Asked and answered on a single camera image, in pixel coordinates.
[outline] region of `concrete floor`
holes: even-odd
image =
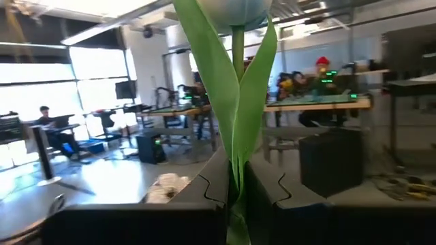
[[[389,96],[375,93],[373,119],[373,146],[381,154],[382,145],[388,142]],[[412,98],[399,100],[399,148],[425,150],[430,152],[430,143],[436,142],[436,114],[422,113],[412,109]],[[297,112],[290,113],[291,125],[298,125]],[[359,120],[352,119],[348,125],[358,125]],[[53,199],[60,194],[67,197],[67,205],[79,203],[137,203],[156,177],[163,173],[176,173],[180,176],[194,177],[204,166],[205,161],[189,164],[184,148],[166,148],[170,156],[169,163],[150,165],[131,161],[104,161],[94,159],[90,165],[69,165],[62,162],[53,163],[57,175],[62,176],[62,184],[36,186],[42,179],[38,164],[25,165],[0,173],[0,238],[16,233],[31,223],[46,216]],[[288,170],[299,179],[298,151],[284,153],[285,164],[280,167]],[[212,155],[210,146],[202,149],[202,158]],[[428,163],[426,173],[436,173],[436,157],[425,157]],[[372,165],[376,172],[388,172],[392,164],[375,158]],[[277,153],[272,152],[272,164],[278,165]],[[411,159],[411,166],[418,166],[416,159]],[[363,185],[350,189],[329,200],[333,202],[384,202],[398,203],[379,192],[368,180]]]

